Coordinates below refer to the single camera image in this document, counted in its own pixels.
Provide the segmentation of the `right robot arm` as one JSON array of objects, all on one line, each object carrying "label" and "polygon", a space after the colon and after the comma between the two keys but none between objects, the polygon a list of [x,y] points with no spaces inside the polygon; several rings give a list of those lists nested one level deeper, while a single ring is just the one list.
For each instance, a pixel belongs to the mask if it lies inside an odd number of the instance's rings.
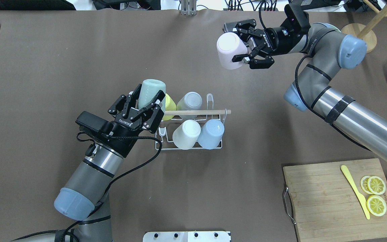
[{"label": "right robot arm", "polygon": [[[233,75],[231,90],[241,108],[224,138],[228,157],[259,164],[259,170],[282,166],[362,159],[372,152],[387,162],[387,94],[384,73],[367,58],[358,40],[325,23],[305,35],[289,27],[264,37],[283,39],[274,49],[271,69]],[[355,72],[342,70],[356,57]]]}]

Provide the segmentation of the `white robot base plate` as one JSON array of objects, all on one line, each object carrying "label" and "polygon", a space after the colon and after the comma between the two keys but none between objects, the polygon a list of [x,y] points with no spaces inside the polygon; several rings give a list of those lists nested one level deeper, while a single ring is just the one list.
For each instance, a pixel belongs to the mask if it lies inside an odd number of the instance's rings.
[{"label": "white robot base plate", "polygon": [[231,242],[231,233],[215,230],[147,232],[143,242]]}]

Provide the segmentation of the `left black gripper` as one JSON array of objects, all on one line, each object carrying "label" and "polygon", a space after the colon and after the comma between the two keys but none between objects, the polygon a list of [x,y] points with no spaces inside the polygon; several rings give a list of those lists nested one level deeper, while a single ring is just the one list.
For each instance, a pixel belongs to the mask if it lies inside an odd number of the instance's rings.
[{"label": "left black gripper", "polygon": [[139,92],[121,95],[108,110],[114,116],[114,121],[110,122],[114,127],[103,142],[126,158],[137,140],[146,139],[139,136],[142,131],[157,131],[164,115],[158,102],[163,101],[164,97],[165,93],[159,90],[146,107],[136,110]]}]

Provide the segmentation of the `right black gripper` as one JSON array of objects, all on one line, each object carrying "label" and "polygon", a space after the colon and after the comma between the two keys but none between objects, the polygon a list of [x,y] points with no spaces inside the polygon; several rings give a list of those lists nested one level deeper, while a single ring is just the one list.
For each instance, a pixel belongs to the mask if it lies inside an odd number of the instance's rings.
[{"label": "right black gripper", "polygon": [[288,54],[309,32],[310,26],[296,29],[290,26],[256,29],[257,22],[247,19],[236,23],[240,39],[249,39],[250,52],[234,55],[233,63],[249,64],[250,69],[268,69],[274,64],[273,56]]}]

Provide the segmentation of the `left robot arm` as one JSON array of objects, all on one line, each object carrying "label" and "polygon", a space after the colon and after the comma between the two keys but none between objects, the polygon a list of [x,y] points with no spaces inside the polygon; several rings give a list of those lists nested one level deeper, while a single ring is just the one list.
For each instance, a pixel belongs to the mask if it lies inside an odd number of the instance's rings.
[{"label": "left robot arm", "polygon": [[121,95],[109,108],[114,121],[89,112],[76,119],[91,145],[83,161],[55,199],[55,208],[75,222],[66,229],[48,230],[17,238],[17,242],[112,242],[109,189],[117,170],[140,133],[155,133],[164,115],[165,92],[159,90],[143,108],[136,108],[141,85]]}]

